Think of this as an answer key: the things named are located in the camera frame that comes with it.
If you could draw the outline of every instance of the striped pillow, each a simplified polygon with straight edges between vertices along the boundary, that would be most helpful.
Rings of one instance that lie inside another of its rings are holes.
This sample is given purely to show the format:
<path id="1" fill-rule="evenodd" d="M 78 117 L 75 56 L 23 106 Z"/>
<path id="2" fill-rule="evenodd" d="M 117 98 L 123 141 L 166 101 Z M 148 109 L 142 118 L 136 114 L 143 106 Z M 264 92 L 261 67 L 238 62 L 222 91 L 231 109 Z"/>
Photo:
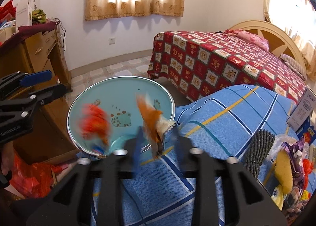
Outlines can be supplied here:
<path id="1" fill-rule="evenodd" d="M 286 54 L 281 54 L 280 58 L 284 61 L 284 64 L 295 71 L 296 74 L 302 78 L 302 80 L 306 81 L 306 70 L 297 61 L 295 61 L 294 58 Z"/>

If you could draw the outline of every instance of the tiled floor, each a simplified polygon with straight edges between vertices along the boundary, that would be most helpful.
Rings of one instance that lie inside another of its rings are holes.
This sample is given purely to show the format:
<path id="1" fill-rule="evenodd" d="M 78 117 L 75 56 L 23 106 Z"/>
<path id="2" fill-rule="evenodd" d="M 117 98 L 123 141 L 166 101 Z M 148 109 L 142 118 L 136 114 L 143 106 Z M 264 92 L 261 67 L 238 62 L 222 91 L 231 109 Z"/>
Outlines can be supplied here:
<path id="1" fill-rule="evenodd" d="M 73 91 L 66 95 L 67 103 L 71 105 L 75 98 L 86 88 L 108 78 L 132 75 L 147 78 L 147 69 L 150 59 L 151 56 L 147 56 L 125 61 L 74 77 L 71 81 Z M 160 78 L 157 82 L 163 85 L 171 93 L 176 106 L 190 103 L 190 101 L 187 100 L 185 96 L 182 95 L 166 78 Z"/>

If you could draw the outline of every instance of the wooden headboard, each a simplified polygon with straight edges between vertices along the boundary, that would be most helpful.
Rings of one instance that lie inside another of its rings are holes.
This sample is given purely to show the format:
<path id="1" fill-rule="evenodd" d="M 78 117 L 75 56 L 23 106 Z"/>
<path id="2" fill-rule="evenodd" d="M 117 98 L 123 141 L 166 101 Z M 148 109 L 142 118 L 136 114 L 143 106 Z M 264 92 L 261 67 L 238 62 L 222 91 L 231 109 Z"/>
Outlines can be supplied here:
<path id="1" fill-rule="evenodd" d="M 242 29 L 264 37 L 269 42 L 269 51 L 279 57 L 282 53 L 293 57 L 304 69 L 305 63 L 302 53 L 294 41 L 280 28 L 264 21 L 246 21 L 238 23 L 231 30 Z"/>

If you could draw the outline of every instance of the black clamp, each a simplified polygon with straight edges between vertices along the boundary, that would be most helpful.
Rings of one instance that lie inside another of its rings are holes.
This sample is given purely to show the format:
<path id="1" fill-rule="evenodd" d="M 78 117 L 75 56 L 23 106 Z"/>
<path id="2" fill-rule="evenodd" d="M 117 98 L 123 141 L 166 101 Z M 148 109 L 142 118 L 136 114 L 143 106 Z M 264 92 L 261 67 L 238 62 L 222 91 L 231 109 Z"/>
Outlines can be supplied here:
<path id="1" fill-rule="evenodd" d="M 209 156 L 193 147 L 190 139 L 176 138 L 179 168 L 185 178 L 196 178 L 195 200 L 191 225 L 218 226 L 215 177 L 221 177 L 225 206 L 225 225 L 285 226 L 284 215 L 266 190 L 247 172 L 235 157 L 227 160 Z"/>
<path id="2" fill-rule="evenodd" d="M 22 87 L 30 87 L 51 78 L 50 70 L 32 74 L 16 72 L 0 78 L 0 147 L 32 132 L 33 118 L 37 109 L 64 96 L 68 90 L 63 84 L 56 84 L 29 93 L 28 98 L 5 99 Z M 11 178 L 11 171 L 6 176 L 0 172 L 0 188 L 9 186 Z"/>

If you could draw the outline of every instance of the pink pillow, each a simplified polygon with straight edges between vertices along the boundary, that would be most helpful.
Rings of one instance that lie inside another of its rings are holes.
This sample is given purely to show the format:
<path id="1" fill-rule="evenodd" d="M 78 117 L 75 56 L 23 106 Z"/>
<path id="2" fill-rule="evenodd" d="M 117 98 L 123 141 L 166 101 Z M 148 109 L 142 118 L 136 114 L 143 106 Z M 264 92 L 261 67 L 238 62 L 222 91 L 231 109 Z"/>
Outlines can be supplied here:
<path id="1" fill-rule="evenodd" d="M 269 44 L 265 38 L 262 38 L 258 35 L 252 34 L 247 31 L 240 31 L 237 33 L 238 38 L 246 40 L 250 43 L 257 45 L 258 47 L 262 48 L 265 51 L 269 51 Z"/>

